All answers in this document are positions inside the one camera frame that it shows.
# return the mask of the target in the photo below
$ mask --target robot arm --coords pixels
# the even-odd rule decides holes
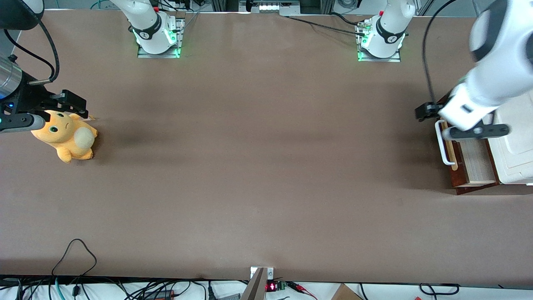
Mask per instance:
[[[28,30],[39,23],[44,29],[43,11],[43,0],[1,1],[0,29]],[[48,80],[36,80],[15,63],[16,59],[16,56],[0,57],[0,133],[44,127],[50,120],[47,109],[88,117],[85,99],[68,90],[54,94],[44,87],[57,77],[59,68]]]
[[[160,54],[176,43],[176,18],[155,12],[150,0],[111,0],[126,15],[137,42],[149,54]]]
[[[466,80],[452,90],[444,107],[421,106],[417,118],[441,116],[454,126],[443,133],[447,139],[504,136],[507,125],[490,124],[489,133],[482,119],[533,89],[533,2],[493,2],[472,27],[470,50],[476,65]]]
[[[415,11],[413,0],[388,0],[383,14],[370,19],[371,30],[361,47],[378,58],[393,56],[405,38],[405,30]]]

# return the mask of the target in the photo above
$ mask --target brown table surface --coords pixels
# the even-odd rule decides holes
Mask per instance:
[[[414,118],[427,18],[399,64],[357,62],[353,36],[275,14],[202,14],[174,60],[137,59],[118,11],[43,20],[61,60],[49,90],[86,98],[101,136],[67,165],[29,132],[0,135],[0,273],[49,274],[82,238],[92,275],[533,283],[531,195],[454,196],[433,122]],[[472,22],[434,23],[437,95],[473,66]],[[20,43],[52,60],[39,28]],[[77,244],[58,273],[90,264]]]

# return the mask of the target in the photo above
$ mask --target yellow plush toy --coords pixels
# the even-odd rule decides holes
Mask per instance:
[[[81,117],[76,114],[67,115],[54,110],[46,112],[50,114],[50,122],[39,130],[31,131],[36,138],[54,147],[65,163],[70,163],[72,159],[93,158],[91,147],[98,135],[96,129],[80,121]]]

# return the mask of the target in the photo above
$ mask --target white drawer handle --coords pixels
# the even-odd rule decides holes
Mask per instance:
[[[437,133],[437,140],[439,140],[440,156],[445,165],[454,165],[455,162],[449,161],[446,157],[446,151],[444,151],[444,140],[442,139],[442,133],[440,131],[440,124],[444,122],[444,120],[438,120],[435,122],[435,132]]]

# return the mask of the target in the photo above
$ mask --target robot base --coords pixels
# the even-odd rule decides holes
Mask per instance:
[[[185,27],[185,19],[184,18],[176,18],[174,16],[170,16],[170,18],[174,18],[175,23],[172,22],[170,25],[170,30],[177,30],[176,33],[172,31],[167,31],[167,38],[169,41],[175,43],[168,48],[167,51],[160,53],[160,54],[149,54],[143,48],[137,43],[139,46],[139,49],[137,51],[137,57],[138,58],[180,58],[181,55],[181,44],[183,41],[183,29]]]
[[[400,45],[398,47],[398,50],[396,50],[396,53],[393,56],[387,57],[387,58],[375,57],[372,54],[370,54],[370,52],[368,52],[368,50],[366,50],[365,48],[361,47],[361,44],[366,42],[365,39],[370,34],[370,31],[371,31],[371,20],[370,19],[365,20],[364,24],[365,24],[365,26],[362,27],[362,28],[359,27],[359,26],[355,26],[356,32],[365,34],[365,36],[358,36],[358,35],[356,36],[357,60],[358,61],[400,62],[401,61],[401,58],[400,58],[401,43],[400,43]]]

